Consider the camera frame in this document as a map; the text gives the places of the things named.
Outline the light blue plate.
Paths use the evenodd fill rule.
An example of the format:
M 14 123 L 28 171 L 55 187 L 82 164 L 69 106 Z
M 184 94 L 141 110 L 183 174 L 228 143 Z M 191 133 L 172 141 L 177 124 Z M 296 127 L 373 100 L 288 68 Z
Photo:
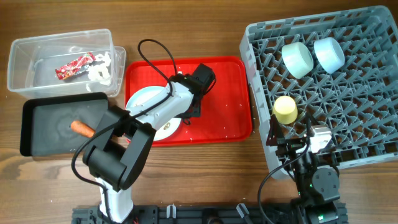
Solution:
M 149 99 L 155 97 L 155 95 L 160 93 L 163 89 L 164 87 L 161 86 L 148 86 L 140 89 L 130 97 L 130 99 L 127 101 L 125 109 L 131 111 L 133 107 L 145 103 Z M 169 120 L 156 132 L 154 141 L 157 142 L 171 137 L 171 135 L 173 135 L 173 133 L 179 128 L 181 122 L 181 118 L 172 118 Z

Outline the red snack wrapper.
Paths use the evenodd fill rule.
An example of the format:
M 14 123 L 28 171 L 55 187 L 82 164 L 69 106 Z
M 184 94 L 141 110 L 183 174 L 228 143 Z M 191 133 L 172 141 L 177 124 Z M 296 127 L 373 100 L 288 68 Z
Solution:
M 85 53 L 72 62 L 55 69 L 55 74 L 59 80 L 65 80 L 72 76 L 85 72 L 91 63 L 95 61 L 95 56 L 91 53 Z

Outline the light blue bowl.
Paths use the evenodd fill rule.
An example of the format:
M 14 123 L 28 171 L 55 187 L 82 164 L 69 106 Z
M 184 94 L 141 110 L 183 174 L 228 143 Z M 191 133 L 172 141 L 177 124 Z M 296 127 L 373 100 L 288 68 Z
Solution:
M 313 47 L 319 64 L 327 73 L 332 74 L 345 64 L 344 52 L 334 38 L 316 40 Z

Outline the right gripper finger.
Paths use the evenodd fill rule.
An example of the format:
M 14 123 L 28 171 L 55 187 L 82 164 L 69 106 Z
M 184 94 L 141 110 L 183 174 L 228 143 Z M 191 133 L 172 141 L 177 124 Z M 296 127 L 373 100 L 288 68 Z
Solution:
M 270 128 L 266 141 L 267 146 L 280 146 L 284 143 L 284 134 L 276 115 L 272 115 L 269 121 Z
M 305 125 L 307 128 L 319 125 L 319 122 L 309 113 L 305 113 Z

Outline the orange carrot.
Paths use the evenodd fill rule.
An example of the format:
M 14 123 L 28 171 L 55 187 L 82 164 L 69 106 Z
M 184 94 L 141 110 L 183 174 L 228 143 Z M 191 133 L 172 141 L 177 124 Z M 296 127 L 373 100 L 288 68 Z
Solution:
M 94 129 L 92 129 L 87 124 L 85 124 L 79 120 L 73 121 L 70 125 L 70 128 L 75 133 L 80 134 L 86 138 L 91 138 L 95 133 Z

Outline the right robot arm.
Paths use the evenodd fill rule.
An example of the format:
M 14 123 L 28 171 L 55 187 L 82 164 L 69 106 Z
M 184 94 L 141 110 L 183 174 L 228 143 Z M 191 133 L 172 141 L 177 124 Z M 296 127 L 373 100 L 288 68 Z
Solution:
M 317 153 L 331 141 L 331 130 L 321 125 L 315 118 L 305 115 L 306 135 L 302 138 L 286 139 L 282 128 L 272 115 L 266 144 L 277 148 L 276 154 L 287 156 L 288 160 L 270 171 L 261 183 L 281 169 L 291 170 L 298 198 L 290 202 L 289 218 L 292 223 L 336 223 L 340 217 L 336 201 L 340 199 L 340 172 L 337 166 L 317 158 Z

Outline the yellow cup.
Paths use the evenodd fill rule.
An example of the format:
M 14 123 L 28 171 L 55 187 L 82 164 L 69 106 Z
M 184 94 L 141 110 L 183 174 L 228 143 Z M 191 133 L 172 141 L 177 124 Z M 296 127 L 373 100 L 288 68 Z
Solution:
M 278 97 L 274 102 L 272 112 L 280 124 L 291 124 L 298 116 L 296 102 L 290 96 Z

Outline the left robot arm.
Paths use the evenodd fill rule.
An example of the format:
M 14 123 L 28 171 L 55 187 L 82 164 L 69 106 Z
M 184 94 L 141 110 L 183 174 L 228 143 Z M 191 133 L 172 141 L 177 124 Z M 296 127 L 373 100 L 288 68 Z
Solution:
M 214 71 L 199 64 L 189 75 L 176 74 L 155 97 L 129 111 L 114 106 L 103 115 L 83 146 L 83 163 L 100 187 L 99 219 L 123 223 L 134 204 L 131 187 L 141 174 L 156 132 L 174 117 L 199 117 L 194 107 L 215 83 Z

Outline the green bowl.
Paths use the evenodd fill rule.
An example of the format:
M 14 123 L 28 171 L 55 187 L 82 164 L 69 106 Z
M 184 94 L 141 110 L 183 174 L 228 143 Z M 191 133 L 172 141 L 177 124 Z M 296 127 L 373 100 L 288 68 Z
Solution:
M 303 43 L 284 45 L 281 53 L 287 70 L 294 78 L 301 79 L 313 69 L 313 57 Z

